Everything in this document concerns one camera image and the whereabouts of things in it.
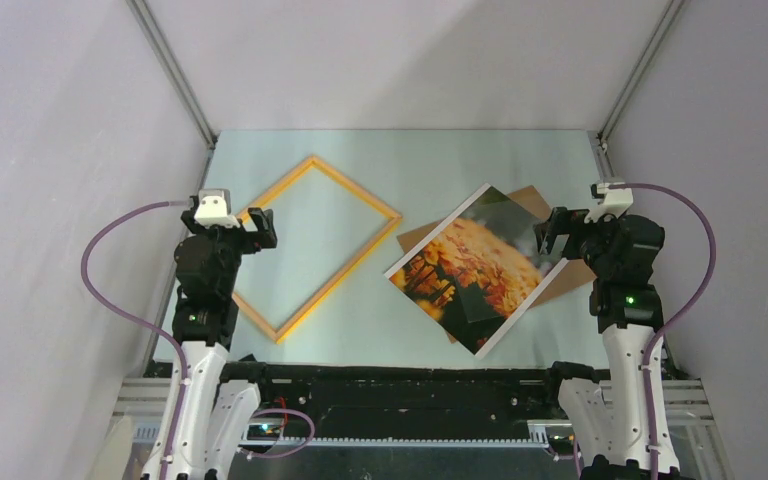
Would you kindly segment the right aluminium corner post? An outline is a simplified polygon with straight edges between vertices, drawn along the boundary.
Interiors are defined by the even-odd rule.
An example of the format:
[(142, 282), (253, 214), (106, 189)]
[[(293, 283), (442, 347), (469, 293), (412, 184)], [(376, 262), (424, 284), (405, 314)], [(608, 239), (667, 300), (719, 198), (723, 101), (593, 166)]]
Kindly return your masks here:
[(608, 151), (610, 137), (619, 125), (625, 110), (642, 84), (644, 76), (654, 64), (664, 42), (667, 40), (687, 4), (688, 2), (685, 0), (669, 0), (666, 3), (655, 27), (648, 36), (643, 49), (634, 62), (619, 94), (609, 109), (605, 121), (599, 129), (599, 145), (604, 152)]

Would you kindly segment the yellow wooden picture frame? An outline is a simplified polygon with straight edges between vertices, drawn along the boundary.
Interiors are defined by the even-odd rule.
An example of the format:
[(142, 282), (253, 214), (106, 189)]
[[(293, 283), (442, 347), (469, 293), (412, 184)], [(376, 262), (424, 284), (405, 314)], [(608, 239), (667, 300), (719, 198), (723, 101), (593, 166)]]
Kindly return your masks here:
[(319, 287), (304, 304), (302, 304), (280, 328), (275, 329), (266, 318), (261, 315), (248, 301), (246, 301), (238, 292), (234, 291), (232, 299), (239, 311), (247, 317), (268, 339), (276, 344), (282, 343), (297, 327), (326, 299), (356, 267), (361, 264), (380, 243), (390, 235), (401, 223), (402, 215), (394, 208), (381, 200), (378, 196), (368, 191), (366, 188), (355, 182), (350, 177), (343, 174), (334, 166), (322, 158), (311, 155), (289, 170), (280, 177), (273, 185), (263, 191), (250, 204), (238, 212), (239, 220), (250, 219), (248, 213), (250, 208), (266, 207), (273, 200), (277, 199), (285, 190), (300, 180), (311, 170), (318, 170), (323, 175), (330, 178), (354, 196), (364, 201), (368, 206), (381, 214), (387, 222), (370, 237), (341, 267), (337, 270), (321, 287)]

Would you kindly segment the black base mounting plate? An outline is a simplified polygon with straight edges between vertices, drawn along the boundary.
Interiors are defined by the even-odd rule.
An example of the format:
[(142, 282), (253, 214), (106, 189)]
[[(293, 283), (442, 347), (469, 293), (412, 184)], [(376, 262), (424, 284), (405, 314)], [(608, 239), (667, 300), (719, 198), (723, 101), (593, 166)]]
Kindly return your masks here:
[(563, 375), (607, 381), (605, 369), (555, 362), (547, 369), (328, 367), (237, 361), (222, 377), (258, 386), (264, 407), (285, 406), (288, 435), (317, 441), (527, 441), (528, 423), (564, 418)]

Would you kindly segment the aluminium extrusion rail front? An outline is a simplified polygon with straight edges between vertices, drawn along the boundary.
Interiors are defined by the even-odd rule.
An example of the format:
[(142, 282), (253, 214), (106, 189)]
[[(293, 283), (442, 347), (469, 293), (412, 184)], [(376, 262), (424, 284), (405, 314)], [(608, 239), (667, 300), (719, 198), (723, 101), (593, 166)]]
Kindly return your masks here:
[[(159, 434), (169, 382), (128, 379), (117, 398), (113, 420), (136, 422), (134, 441), (150, 443)], [(512, 447), (546, 445), (572, 434), (567, 415), (547, 401), (536, 380), (302, 380), (267, 383), (274, 395), (266, 407), (286, 405), (313, 420), (312, 446)], [(714, 417), (699, 381), (668, 381), (666, 412), (670, 432), (713, 428)], [(300, 444), (307, 423), (283, 414), (251, 420), (241, 446)]]

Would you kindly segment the aluminium corner post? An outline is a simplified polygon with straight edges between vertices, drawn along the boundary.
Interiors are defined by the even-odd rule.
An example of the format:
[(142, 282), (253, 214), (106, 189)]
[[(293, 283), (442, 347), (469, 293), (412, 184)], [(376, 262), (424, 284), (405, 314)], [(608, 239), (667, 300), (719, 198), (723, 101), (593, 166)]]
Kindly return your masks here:
[(211, 127), (197, 95), (149, 2), (145, 0), (126, 0), (125, 3), (143, 32), (161, 70), (166, 75), (185, 112), (193, 122), (198, 135), (209, 150), (214, 149), (218, 136)]
[(599, 129), (599, 145), (604, 152), (608, 151), (610, 137), (619, 125), (625, 110), (642, 84), (644, 76), (654, 64), (664, 42), (667, 40), (687, 4), (688, 2), (685, 0), (669, 0), (666, 3), (655, 27), (648, 36), (643, 49), (634, 62), (619, 94), (609, 109), (605, 121)]

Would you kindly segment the left aluminium corner post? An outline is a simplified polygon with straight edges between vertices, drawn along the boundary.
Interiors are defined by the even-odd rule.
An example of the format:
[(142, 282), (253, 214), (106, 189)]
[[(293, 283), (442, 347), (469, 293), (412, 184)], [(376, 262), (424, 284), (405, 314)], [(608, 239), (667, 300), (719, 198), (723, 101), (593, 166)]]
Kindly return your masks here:
[(193, 122), (198, 135), (209, 150), (214, 149), (218, 136), (211, 127), (197, 95), (149, 2), (145, 0), (126, 0), (125, 3), (143, 32), (161, 70), (166, 75), (185, 112)]

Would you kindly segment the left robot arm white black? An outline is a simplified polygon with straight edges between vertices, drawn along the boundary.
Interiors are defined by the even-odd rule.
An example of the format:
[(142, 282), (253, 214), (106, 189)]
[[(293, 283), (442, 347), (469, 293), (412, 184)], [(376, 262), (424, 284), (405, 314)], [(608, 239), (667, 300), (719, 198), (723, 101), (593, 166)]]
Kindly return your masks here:
[(225, 479), (252, 416), (276, 403), (261, 379), (222, 377), (238, 316), (233, 299), (245, 255), (277, 245), (271, 210), (251, 208), (248, 231), (233, 215), (199, 223), (197, 209), (181, 220), (190, 232), (174, 251), (179, 283), (172, 336), (183, 355), (173, 362), (159, 434), (144, 479)]

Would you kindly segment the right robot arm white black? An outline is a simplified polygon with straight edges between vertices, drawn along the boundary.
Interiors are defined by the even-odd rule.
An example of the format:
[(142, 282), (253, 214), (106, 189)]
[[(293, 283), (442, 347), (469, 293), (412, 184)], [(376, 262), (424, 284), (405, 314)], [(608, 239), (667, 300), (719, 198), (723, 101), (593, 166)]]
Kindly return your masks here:
[(605, 348), (611, 400), (604, 400), (594, 368), (556, 361), (541, 392), (545, 411), (572, 424), (582, 479), (679, 479), (660, 367), (662, 302), (650, 279), (665, 231), (654, 221), (624, 214), (595, 222), (587, 211), (554, 208), (535, 226), (541, 252), (558, 237), (561, 256), (582, 260), (595, 279), (589, 312)]

